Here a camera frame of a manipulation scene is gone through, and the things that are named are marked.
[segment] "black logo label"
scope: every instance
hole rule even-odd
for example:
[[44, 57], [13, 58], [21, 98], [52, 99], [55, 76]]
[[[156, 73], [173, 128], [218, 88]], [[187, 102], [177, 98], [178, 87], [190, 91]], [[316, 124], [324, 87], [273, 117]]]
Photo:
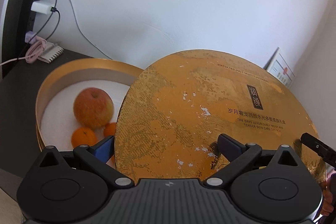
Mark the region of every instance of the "black logo label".
[[261, 104], [257, 89], [251, 85], [247, 85], [247, 88], [249, 90], [254, 108], [264, 110], [263, 105]]

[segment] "pink cable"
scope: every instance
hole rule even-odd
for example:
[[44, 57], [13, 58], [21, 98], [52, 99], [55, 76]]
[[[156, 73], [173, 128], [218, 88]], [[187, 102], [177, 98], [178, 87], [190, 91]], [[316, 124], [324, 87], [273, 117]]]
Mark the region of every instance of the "pink cable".
[[0, 66], [12, 61], [25, 59], [27, 63], [31, 64], [44, 52], [47, 46], [47, 41], [41, 37], [36, 36], [36, 42], [30, 46], [25, 54], [25, 57], [13, 58], [0, 64]]

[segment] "triangular hole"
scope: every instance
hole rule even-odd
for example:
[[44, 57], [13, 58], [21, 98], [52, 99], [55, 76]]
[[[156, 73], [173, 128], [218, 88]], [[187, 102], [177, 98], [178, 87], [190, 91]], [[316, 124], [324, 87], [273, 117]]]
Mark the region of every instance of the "triangular hole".
[[52, 152], [49, 152], [45, 155], [43, 161], [40, 164], [40, 167], [47, 167], [53, 165], [58, 165], [58, 161], [56, 160], [54, 154]]
[[283, 151], [282, 155], [278, 161], [281, 165], [290, 165], [290, 166], [297, 166], [295, 159], [288, 151]]

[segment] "human hand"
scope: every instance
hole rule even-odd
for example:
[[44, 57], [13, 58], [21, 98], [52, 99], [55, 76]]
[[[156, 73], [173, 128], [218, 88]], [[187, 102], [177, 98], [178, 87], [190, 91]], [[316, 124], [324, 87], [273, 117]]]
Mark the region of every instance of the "human hand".
[[331, 178], [321, 183], [324, 200], [320, 214], [323, 216], [328, 216], [330, 213], [334, 211], [334, 206], [331, 205], [333, 201], [333, 194], [330, 191], [330, 180]]

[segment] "silver screw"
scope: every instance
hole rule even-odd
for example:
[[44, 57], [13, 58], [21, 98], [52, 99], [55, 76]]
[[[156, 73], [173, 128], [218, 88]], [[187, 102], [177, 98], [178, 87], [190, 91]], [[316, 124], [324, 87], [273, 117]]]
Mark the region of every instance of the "silver screw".
[[131, 180], [129, 178], [118, 178], [115, 180], [115, 183], [119, 186], [126, 186], [131, 184]]
[[207, 179], [207, 183], [211, 186], [218, 186], [223, 183], [223, 180], [220, 178], [209, 178]]

